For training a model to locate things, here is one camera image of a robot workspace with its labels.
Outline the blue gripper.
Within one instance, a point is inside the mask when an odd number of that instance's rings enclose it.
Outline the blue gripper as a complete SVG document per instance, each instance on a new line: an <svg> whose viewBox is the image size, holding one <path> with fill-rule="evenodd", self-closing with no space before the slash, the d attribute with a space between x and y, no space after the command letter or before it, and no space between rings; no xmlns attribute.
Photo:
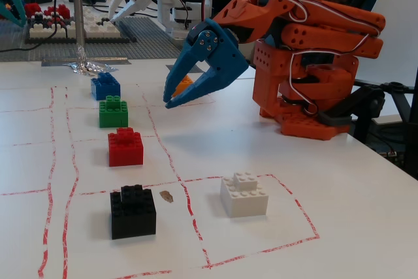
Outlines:
<svg viewBox="0 0 418 279"><path fill-rule="evenodd" d="M198 61L206 62L209 69L182 93L173 97L180 82ZM247 68L248 63L238 49L238 41L233 32L207 19L191 29L182 52L167 75L165 107L175 108L222 90Z"/></svg>

